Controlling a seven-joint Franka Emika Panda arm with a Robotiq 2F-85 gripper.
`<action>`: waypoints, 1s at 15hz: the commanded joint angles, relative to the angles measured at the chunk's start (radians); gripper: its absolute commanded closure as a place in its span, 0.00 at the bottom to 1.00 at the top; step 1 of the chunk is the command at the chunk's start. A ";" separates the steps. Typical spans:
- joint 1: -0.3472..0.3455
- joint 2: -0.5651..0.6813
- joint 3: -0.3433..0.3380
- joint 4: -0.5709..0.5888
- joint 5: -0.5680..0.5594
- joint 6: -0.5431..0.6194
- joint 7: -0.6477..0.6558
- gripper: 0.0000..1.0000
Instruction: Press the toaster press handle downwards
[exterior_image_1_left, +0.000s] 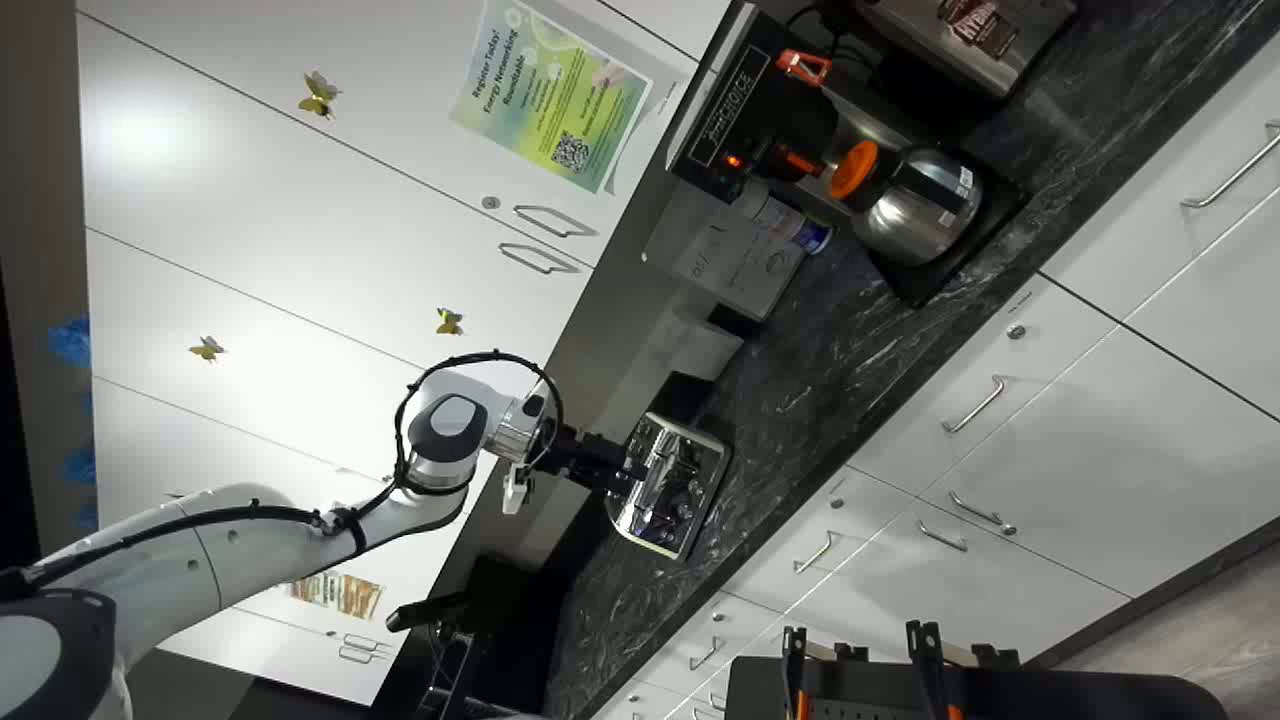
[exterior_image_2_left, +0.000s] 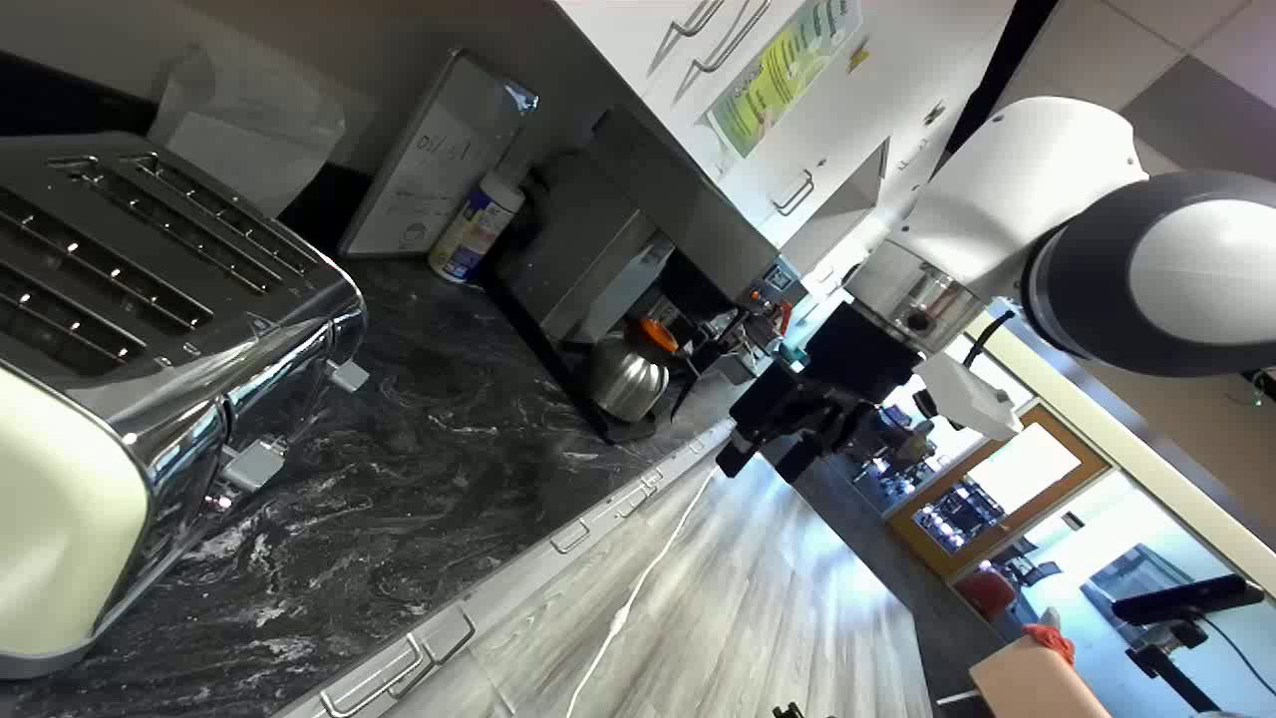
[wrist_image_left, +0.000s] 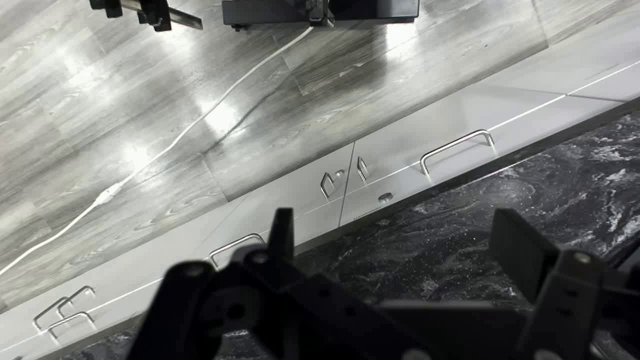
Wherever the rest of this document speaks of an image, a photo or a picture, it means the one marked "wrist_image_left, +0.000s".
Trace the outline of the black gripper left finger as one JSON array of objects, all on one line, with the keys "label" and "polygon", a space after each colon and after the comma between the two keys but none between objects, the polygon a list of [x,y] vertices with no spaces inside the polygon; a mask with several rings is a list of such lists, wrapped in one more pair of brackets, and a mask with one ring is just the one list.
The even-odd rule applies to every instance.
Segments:
[{"label": "black gripper left finger", "polygon": [[126,360],[215,360],[237,330],[277,360],[347,360],[348,348],[295,300],[293,288],[307,276],[293,257],[295,210],[279,207],[269,243],[239,248],[225,269],[205,260],[174,264]]}]

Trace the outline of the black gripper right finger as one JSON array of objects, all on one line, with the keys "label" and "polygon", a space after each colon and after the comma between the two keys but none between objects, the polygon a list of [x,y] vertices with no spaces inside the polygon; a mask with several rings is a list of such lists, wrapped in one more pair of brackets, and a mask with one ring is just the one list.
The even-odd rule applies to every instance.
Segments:
[{"label": "black gripper right finger", "polygon": [[432,360],[597,360],[598,330],[640,351],[639,267],[612,267],[587,249],[560,249],[524,216],[499,207],[491,256],[523,292],[529,309],[484,301],[385,301],[383,309]]}]

